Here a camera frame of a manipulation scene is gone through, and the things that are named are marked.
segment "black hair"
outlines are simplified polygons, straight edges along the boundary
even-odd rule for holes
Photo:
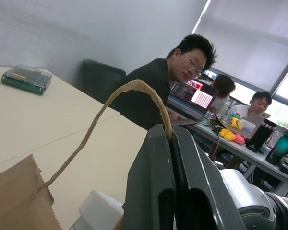
[[[234,81],[225,75],[218,75],[213,86],[219,91],[217,95],[219,98],[226,98],[236,89]]]
[[[272,104],[272,97],[270,95],[270,93],[268,91],[262,91],[262,92],[257,92],[254,94],[254,96],[252,97],[252,101],[255,101],[256,99],[263,99],[266,98],[269,105]]]
[[[214,45],[199,34],[191,34],[189,36],[186,36],[176,48],[172,49],[169,52],[169,54],[167,55],[167,59],[174,54],[176,49],[180,49],[184,53],[187,53],[194,49],[201,50],[207,58],[207,62],[203,70],[209,69],[216,62],[217,55]]]

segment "person in white shirt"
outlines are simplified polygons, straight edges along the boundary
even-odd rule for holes
[[[212,113],[217,113],[224,106],[225,101],[229,100],[229,95],[236,89],[234,81],[225,75],[218,75],[213,82],[202,79],[199,79],[199,81],[218,90],[218,94],[209,108]]]
[[[255,114],[262,114],[264,111],[267,110],[267,108],[271,105],[272,98],[269,92],[263,91],[263,92],[257,92],[254,94],[252,99],[250,100],[250,106],[247,105],[236,105],[233,106],[229,112],[228,115],[225,117],[225,121],[230,119],[230,115],[235,112],[239,112],[242,118],[246,118],[250,113]],[[238,157],[234,155],[234,157],[231,159],[231,161],[227,164],[225,164],[225,168],[227,169],[234,169],[237,166],[239,166],[241,163],[243,163],[245,160],[241,157]]]

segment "laptop screen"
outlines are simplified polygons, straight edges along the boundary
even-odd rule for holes
[[[216,90],[199,80],[191,80],[187,83],[175,83],[170,95],[188,107],[206,114],[213,102]]]

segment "person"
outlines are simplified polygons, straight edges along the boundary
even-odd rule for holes
[[[230,115],[235,112],[239,112],[242,118],[246,118],[251,113],[260,115],[267,110],[267,108],[271,105],[271,103],[272,103],[272,97],[269,92],[267,91],[257,92],[250,100],[249,107],[247,105],[233,106],[229,110],[228,115],[225,118],[225,121],[229,120]],[[234,169],[243,162],[244,162],[243,158],[234,155],[231,161],[225,164],[224,166],[227,169]]]
[[[123,79],[122,85],[141,79],[157,92],[165,104],[171,82],[185,83],[198,78],[202,71],[215,63],[215,58],[213,44],[199,34],[191,34],[172,49],[166,59],[155,59],[139,67]],[[158,107],[148,94],[142,92],[122,93],[110,107],[146,130],[163,123]],[[170,115],[171,120],[178,118],[177,114]]]
[[[223,106],[225,101],[229,100],[229,95],[236,89],[234,81],[225,75],[218,75],[213,82],[202,80],[199,81],[206,83],[218,90],[218,94],[214,101],[212,102],[209,111],[212,113],[218,112]]]

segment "brown paper bag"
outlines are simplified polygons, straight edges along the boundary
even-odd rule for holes
[[[44,181],[30,155],[0,173],[0,230],[60,230],[48,189],[37,194]]]

